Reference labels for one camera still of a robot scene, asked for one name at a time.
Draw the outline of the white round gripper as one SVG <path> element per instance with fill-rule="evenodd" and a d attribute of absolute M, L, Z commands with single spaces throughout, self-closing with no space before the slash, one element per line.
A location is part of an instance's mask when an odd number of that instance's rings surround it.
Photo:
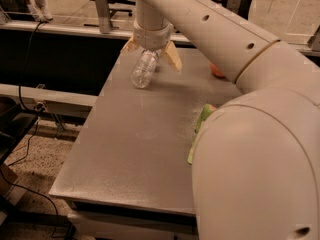
<path fill-rule="evenodd" d="M 169 65 L 169 67 L 177 73 L 182 71 L 182 61 L 178 54 L 178 50 L 172 41 L 171 24 L 164 20 L 164 25 L 157 30 L 151 30 L 146 26 L 142 26 L 137 20 L 134 21 L 133 36 L 129 38 L 122 47 L 121 52 L 136 51 L 139 46 L 146 50 L 161 50 L 160 57 Z"/>

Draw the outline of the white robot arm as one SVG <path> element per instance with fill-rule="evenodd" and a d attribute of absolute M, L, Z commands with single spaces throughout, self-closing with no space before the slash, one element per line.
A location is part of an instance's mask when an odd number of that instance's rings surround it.
<path fill-rule="evenodd" d="M 137 0 L 240 91 L 201 125 L 192 161 L 200 240 L 320 240 L 319 68 L 211 0 Z"/>

